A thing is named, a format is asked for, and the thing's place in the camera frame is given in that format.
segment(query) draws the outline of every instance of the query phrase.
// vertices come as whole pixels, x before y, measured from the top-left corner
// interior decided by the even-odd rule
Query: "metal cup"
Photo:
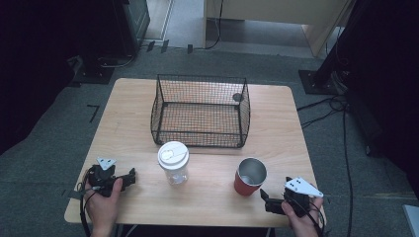
[[[249,157],[240,162],[237,168],[234,188],[242,196],[250,196],[265,182],[268,172],[258,159]]]

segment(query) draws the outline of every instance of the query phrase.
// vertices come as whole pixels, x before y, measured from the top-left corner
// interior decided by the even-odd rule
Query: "black wire basket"
[[[151,112],[156,144],[176,140],[187,146],[243,147],[249,125],[246,78],[157,76]]]

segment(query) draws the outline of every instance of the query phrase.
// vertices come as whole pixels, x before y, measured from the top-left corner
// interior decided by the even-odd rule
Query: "black cable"
[[[320,120],[326,119],[327,117],[329,117],[329,116],[331,116],[331,115],[334,115],[334,114],[336,114],[336,113],[339,113],[339,112],[338,112],[338,111],[331,110],[331,111],[330,111],[329,113],[327,113],[325,116],[322,116],[322,117],[320,117],[320,118],[315,118],[315,119],[310,120],[310,121],[306,121],[306,122],[304,122],[304,123],[302,123],[302,124],[301,124],[301,129],[305,129],[306,127],[308,127],[308,126],[312,125],[312,124],[313,124],[313,123],[315,123],[316,121],[320,121]]]
[[[352,231],[352,212],[353,212],[353,206],[354,206],[354,190],[352,186],[352,178],[351,178],[351,172],[349,169],[349,160],[348,160],[348,148],[347,148],[347,142],[346,142],[346,110],[343,111],[343,144],[344,144],[344,150],[345,150],[345,161],[346,161],[346,171],[348,174],[348,182],[349,182],[349,219],[348,219],[348,234],[347,236],[351,236]]]
[[[130,59],[128,60],[128,62],[125,62],[125,63],[122,63],[122,64],[114,64],[114,65],[100,64],[100,65],[101,65],[101,67],[104,67],[104,68],[125,67],[133,61],[133,58],[134,58],[134,56],[132,55],[130,57]],[[105,59],[105,57],[99,57],[98,61],[101,61],[102,59]]]
[[[221,39],[221,16],[222,16],[222,5],[224,3],[224,0],[221,0],[221,6],[219,7],[219,17],[218,17],[218,38],[216,39],[216,42],[210,46],[210,47],[205,47],[204,49],[211,49],[214,46],[216,46],[219,42],[219,39]]]
[[[323,213],[321,213],[320,209],[313,202],[310,202],[310,204],[315,207],[315,210],[318,211],[319,219],[320,219],[320,222],[322,224],[322,226],[321,226],[321,235],[323,235],[324,234],[324,227],[326,226],[326,223],[324,221]]]
[[[89,175],[89,173],[90,173],[90,171],[92,170],[93,168],[90,168],[89,170],[87,170],[86,171],[86,173],[84,174],[84,177],[83,177],[83,181],[82,181],[82,183],[81,183],[81,186],[79,187],[79,190],[78,190],[78,192],[80,193],[80,194],[82,194],[81,195],[81,197],[80,197],[80,219],[81,219],[81,223],[82,223],[82,225],[83,225],[83,229],[84,229],[84,233],[86,234],[86,236],[87,237],[89,237],[90,236],[90,229],[89,229],[89,226],[88,226],[88,224],[87,224],[87,219],[86,219],[86,204],[87,204],[87,201],[89,201],[89,199],[96,193],[96,192],[94,192],[92,195],[90,195],[89,196],[89,198],[87,198],[87,200],[86,200],[86,204],[84,204],[83,205],[83,200],[84,200],[84,194],[85,194],[85,192],[86,192],[86,190],[85,190],[85,187],[86,187],[86,183],[87,183],[87,179],[88,179],[88,175]]]
[[[328,103],[329,103],[329,107],[332,109],[332,110],[331,110],[329,113],[327,113],[325,116],[322,116],[322,117],[320,117],[320,118],[315,118],[315,119],[313,119],[313,120],[306,121],[306,122],[302,123],[302,124],[301,124],[301,128],[302,128],[302,129],[305,129],[306,127],[308,127],[308,126],[312,125],[312,124],[313,124],[314,122],[316,122],[316,121],[320,121],[320,120],[326,119],[327,117],[329,117],[329,116],[331,116],[331,115],[334,115],[334,114],[336,114],[336,113],[338,113],[338,112],[342,112],[342,111],[344,110],[344,108],[345,108],[345,105],[343,104],[343,102],[342,102],[342,101],[340,101],[340,100],[337,100],[337,99],[336,99],[336,98],[338,98],[338,97],[340,97],[340,96],[334,96],[334,97],[331,97],[331,98],[326,98],[326,99],[323,99],[323,100],[321,100],[321,101],[319,101],[319,102],[315,102],[315,103],[309,104],[309,105],[307,105],[307,106],[303,106],[303,107],[300,107],[300,108],[296,109],[297,111],[302,111],[302,110],[305,110],[305,109],[312,108],[312,107],[315,107],[315,106],[317,106],[317,105],[320,105],[320,104],[322,104],[322,103],[324,103],[324,102],[328,102]],[[338,104],[339,104],[339,106],[340,106],[340,108],[336,108],[336,107],[334,107],[334,106],[333,106],[333,103],[338,103]]]

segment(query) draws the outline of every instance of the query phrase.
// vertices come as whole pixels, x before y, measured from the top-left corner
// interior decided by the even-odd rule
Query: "human hand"
[[[313,204],[320,209],[323,205],[323,198],[317,197],[314,199]],[[290,206],[289,203],[283,201],[281,203],[281,207],[283,208],[284,213],[289,218],[290,227],[293,230],[296,237],[317,237],[317,231],[314,227],[314,223],[311,219],[305,215],[302,218],[299,218],[293,208]],[[315,221],[318,223],[318,210],[314,206],[312,207],[309,214],[313,217]]]
[[[84,195],[87,213],[93,224],[92,236],[111,236],[112,229],[117,220],[118,208],[123,179],[116,179],[110,197],[103,197],[90,190],[92,187],[86,183]]]

